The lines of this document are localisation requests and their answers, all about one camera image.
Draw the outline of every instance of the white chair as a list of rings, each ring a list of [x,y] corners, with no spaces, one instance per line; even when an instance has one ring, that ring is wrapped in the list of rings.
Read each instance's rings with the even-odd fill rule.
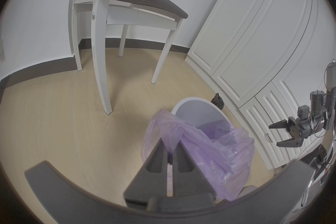
[[[106,25],[124,25],[121,35],[119,56],[123,56],[128,25],[145,25],[170,29],[170,33],[163,47],[157,63],[152,83],[156,83],[164,61],[170,50],[176,32],[187,13],[170,0],[117,0],[130,3],[130,6],[113,5],[113,0],[73,0],[72,9],[72,38],[78,70],[82,69],[77,38],[78,4],[93,3],[91,20],[91,44],[95,76],[104,110],[112,112],[109,91],[107,88],[105,63],[105,31]]]

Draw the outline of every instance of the white chair leg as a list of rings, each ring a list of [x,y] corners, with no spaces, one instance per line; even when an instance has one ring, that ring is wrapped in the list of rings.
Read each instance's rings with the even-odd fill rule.
[[[72,44],[73,44],[73,52],[75,53],[75,60],[77,64],[78,71],[82,70],[81,58],[79,57],[79,49],[78,49],[78,35],[77,35],[77,11],[78,4],[72,6]]]
[[[105,61],[106,18],[109,3],[110,0],[94,0],[91,19],[91,44],[94,72],[100,98],[107,114],[112,112],[109,89],[107,87]]]
[[[128,30],[128,24],[124,24],[123,33],[121,34],[120,46],[119,46],[119,57],[122,57],[124,54],[125,40]]]
[[[178,20],[176,30],[170,30],[170,33],[169,33],[168,38],[166,40],[166,44],[163,47],[160,59],[159,59],[157,65],[156,65],[156,68],[155,68],[155,72],[154,72],[154,75],[153,75],[153,78],[152,78],[152,83],[153,84],[156,83],[156,81],[158,79],[158,76],[159,76],[159,74],[161,72],[161,69],[163,67],[163,64],[164,64],[164,62],[167,58],[170,47],[173,44],[173,41],[174,41],[174,38],[176,36],[177,30],[179,29],[179,27],[182,23],[182,20],[183,20],[182,18]]]

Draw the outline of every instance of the white wardrobe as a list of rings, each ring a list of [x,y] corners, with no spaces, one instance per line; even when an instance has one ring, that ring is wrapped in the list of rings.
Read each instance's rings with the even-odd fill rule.
[[[231,112],[252,128],[268,168],[321,142],[319,133],[301,148],[280,148],[276,142],[290,135],[268,126],[296,118],[298,106],[310,105],[311,91],[325,91],[335,26],[325,0],[218,0],[188,53],[186,61],[215,91],[220,87]]]

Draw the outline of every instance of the plastic bag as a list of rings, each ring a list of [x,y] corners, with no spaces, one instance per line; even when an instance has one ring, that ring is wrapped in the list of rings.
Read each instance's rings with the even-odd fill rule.
[[[234,200],[245,186],[254,156],[254,139],[244,128],[221,120],[195,128],[172,113],[161,110],[147,127],[141,159],[147,159],[162,138],[173,153],[181,140],[187,151],[216,190],[218,199]],[[172,191],[172,167],[168,165],[167,191]]]

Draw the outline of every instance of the wooden floor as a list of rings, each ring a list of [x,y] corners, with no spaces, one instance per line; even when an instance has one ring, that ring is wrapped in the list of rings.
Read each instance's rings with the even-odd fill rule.
[[[125,205],[122,193],[142,162],[146,126],[160,109],[180,100],[211,100],[215,93],[184,61],[170,52],[156,84],[151,78],[161,51],[106,49],[113,112],[106,115],[95,80],[91,50],[81,54],[82,71],[31,79],[6,88],[0,104],[0,162],[15,190],[44,223],[56,223],[44,210],[24,171],[48,160],[87,191]],[[239,127],[225,107],[223,112]],[[256,151],[247,185],[261,186],[274,175]]]

